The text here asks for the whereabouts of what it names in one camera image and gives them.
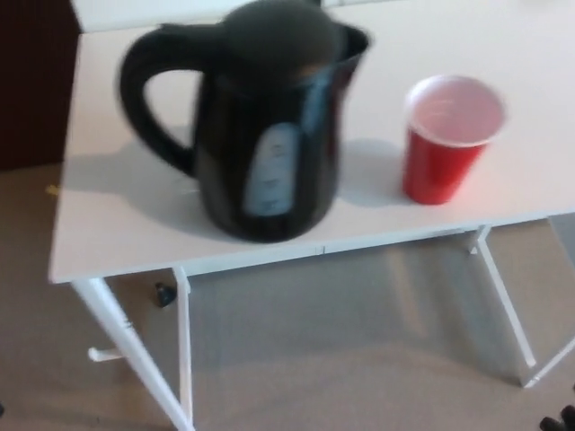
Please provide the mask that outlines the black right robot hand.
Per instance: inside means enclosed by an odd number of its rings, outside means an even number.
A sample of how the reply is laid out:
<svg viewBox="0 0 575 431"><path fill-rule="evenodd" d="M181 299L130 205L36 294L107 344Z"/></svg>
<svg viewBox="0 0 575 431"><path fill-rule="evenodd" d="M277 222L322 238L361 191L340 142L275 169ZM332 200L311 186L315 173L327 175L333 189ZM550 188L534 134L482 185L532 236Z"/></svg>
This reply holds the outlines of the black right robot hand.
<svg viewBox="0 0 575 431"><path fill-rule="evenodd" d="M568 405L561 411L561 419L545 417L539 427L542 431L575 431L575 407Z"/></svg>

